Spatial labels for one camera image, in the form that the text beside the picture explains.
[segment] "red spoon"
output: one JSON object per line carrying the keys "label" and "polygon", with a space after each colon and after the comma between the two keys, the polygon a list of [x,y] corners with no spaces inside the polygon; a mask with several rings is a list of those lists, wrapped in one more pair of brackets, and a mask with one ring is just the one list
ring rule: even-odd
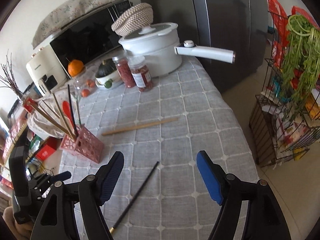
{"label": "red spoon", "polygon": [[67,101],[62,102],[62,109],[63,112],[66,114],[66,116],[69,118],[70,122],[72,122],[72,117],[71,117],[71,110],[70,110],[70,104]]}

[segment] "dining table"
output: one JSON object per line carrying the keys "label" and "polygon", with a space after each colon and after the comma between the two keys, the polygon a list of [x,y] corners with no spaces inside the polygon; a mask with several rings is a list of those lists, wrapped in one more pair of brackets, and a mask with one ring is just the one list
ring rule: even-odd
{"label": "dining table", "polygon": [[[95,71],[99,64],[92,66]],[[113,233],[114,239],[207,239],[220,206],[210,198],[196,165],[205,150],[226,173],[257,182],[252,153],[231,108],[195,57],[183,56],[181,66],[152,79],[140,92],[124,84],[97,89],[80,104],[81,122],[103,144],[97,164],[63,151],[59,172],[70,171],[65,183],[81,181],[108,163],[116,151],[124,167],[109,201],[101,207],[109,228],[124,211],[157,161],[155,172]],[[152,127],[103,136],[106,131],[177,117]],[[247,212],[243,202],[234,239],[241,239]],[[80,239],[88,239],[79,203],[75,217]]]}

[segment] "refrigerator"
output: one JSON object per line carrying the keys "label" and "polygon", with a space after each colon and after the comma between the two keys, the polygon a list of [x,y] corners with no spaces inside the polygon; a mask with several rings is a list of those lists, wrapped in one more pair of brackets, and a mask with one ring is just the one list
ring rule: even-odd
{"label": "refrigerator", "polygon": [[199,58],[222,93],[262,64],[268,30],[268,0],[141,0],[152,5],[154,22],[179,25],[180,42],[230,49],[234,64]]}

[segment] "tile floor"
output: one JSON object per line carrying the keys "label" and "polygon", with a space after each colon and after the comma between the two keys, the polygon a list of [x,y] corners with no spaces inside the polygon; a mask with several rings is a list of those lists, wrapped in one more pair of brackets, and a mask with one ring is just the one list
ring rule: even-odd
{"label": "tile floor", "polygon": [[[270,55],[267,45],[266,57]],[[252,152],[255,145],[248,126],[249,117],[255,104],[255,94],[261,92],[267,64],[260,66],[256,73],[244,79],[222,94],[232,108]],[[286,218],[292,240],[307,237],[320,216],[320,144],[314,143],[310,151],[299,161],[289,161],[274,167],[259,168],[258,174],[270,184]]]}

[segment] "red spatula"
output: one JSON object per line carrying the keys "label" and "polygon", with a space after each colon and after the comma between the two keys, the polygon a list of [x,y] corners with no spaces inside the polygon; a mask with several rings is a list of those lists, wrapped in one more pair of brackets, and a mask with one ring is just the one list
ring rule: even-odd
{"label": "red spatula", "polygon": [[76,137],[78,137],[78,131],[77,131],[77,128],[76,128],[75,121],[72,118],[72,113],[71,113],[69,102],[63,101],[62,102],[62,109],[63,109],[63,112],[66,114],[66,116],[69,118],[70,122],[72,123],[72,126],[73,126],[74,131],[75,131],[75,135],[76,135]]}

